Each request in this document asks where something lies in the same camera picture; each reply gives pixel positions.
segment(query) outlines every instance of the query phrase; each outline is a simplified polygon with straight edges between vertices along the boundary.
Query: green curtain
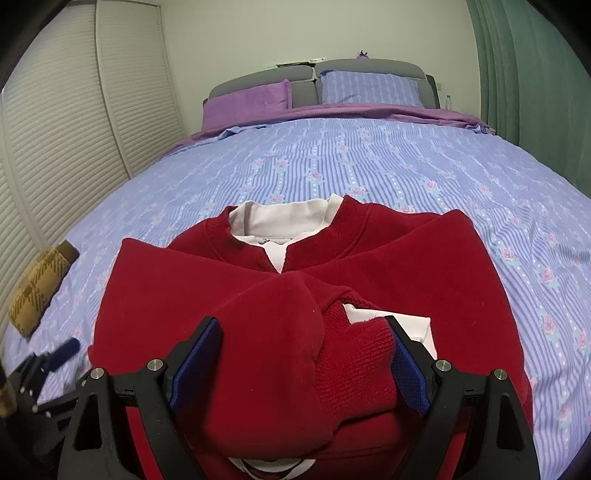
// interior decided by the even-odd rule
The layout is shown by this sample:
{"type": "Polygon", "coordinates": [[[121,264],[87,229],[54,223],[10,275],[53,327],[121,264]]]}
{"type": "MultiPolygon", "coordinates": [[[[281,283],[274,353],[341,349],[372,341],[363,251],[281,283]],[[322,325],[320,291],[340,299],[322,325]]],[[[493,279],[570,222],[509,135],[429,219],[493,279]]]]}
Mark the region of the green curtain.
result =
{"type": "Polygon", "coordinates": [[[591,197],[591,78],[526,0],[467,0],[482,118],[591,197]]]}

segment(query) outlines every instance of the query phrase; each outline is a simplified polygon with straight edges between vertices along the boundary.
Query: metal screw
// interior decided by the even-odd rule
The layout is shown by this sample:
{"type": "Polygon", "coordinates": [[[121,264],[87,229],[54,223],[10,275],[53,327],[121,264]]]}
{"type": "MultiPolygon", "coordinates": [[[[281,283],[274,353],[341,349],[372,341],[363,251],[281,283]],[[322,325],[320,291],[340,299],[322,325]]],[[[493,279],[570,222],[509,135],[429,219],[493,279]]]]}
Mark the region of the metal screw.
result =
{"type": "Polygon", "coordinates": [[[447,372],[448,370],[452,369],[451,363],[447,360],[437,360],[437,362],[435,362],[435,366],[442,372],[447,372]]]}
{"type": "Polygon", "coordinates": [[[497,368],[495,370],[495,377],[499,380],[505,380],[507,378],[507,372],[505,372],[502,368],[497,368]]]}
{"type": "Polygon", "coordinates": [[[148,370],[152,372],[157,372],[160,370],[164,365],[164,362],[160,358],[155,358],[154,360],[150,360],[148,362],[148,370]]]}
{"type": "Polygon", "coordinates": [[[101,367],[99,367],[99,368],[95,368],[92,372],[90,372],[90,377],[93,378],[94,380],[98,380],[104,374],[105,374],[105,371],[101,367]]]}

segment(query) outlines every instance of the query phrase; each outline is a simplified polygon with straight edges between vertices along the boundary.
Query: mustard pillow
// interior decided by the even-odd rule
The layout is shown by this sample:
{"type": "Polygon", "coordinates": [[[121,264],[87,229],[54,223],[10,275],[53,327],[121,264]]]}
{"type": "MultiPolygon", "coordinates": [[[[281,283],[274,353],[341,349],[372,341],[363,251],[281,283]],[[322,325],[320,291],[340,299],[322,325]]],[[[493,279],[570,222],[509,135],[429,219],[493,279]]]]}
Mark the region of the mustard pillow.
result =
{"type": "Polygon", "coordinates": [[[29,265],[8,304],[10,321],[22,337],[29,338],[33,334],[79,255],[72,244],[63,241],[41,252],[29,265]]]}

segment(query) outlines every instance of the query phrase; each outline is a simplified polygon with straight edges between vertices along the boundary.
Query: purple pillow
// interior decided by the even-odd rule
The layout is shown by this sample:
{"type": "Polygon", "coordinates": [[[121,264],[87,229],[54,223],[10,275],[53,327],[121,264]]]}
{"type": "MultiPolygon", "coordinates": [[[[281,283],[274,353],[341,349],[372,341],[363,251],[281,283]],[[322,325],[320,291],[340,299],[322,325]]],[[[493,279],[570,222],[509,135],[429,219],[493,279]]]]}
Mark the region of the purple pillow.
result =
{"type": "Polygon", "coordinates": [[[238,125],[265,113],[291,108],[291,82],[260,85],[214,97],[203,105],[202,130],[238,125]]]}

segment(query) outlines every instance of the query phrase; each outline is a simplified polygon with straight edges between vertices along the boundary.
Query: pillowcase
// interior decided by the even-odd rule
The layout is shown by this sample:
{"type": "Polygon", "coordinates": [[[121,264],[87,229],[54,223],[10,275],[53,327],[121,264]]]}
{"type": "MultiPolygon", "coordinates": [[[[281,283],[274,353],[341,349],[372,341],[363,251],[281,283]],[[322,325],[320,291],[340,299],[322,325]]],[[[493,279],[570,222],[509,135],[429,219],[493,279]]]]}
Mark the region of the pillowcase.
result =
{"type": "Polygon", "coordinates": [[[418,83],[392,73],[327,70],[320,75],[322,103],[389,103],[424,108],[418,83]]]}
{"type": "Polygon", "coordinates": [[[23,338],[33,334],[79,255],[71,243],[63,241],[41,252],[29,265],[8,303],[10,321],[23,338]]]}
{"type": "Polygon", "coordinates": [[[237,125],[291,108],[291,82],[283,80],[214,97],[203,105],[202,130],[237,125]]]}

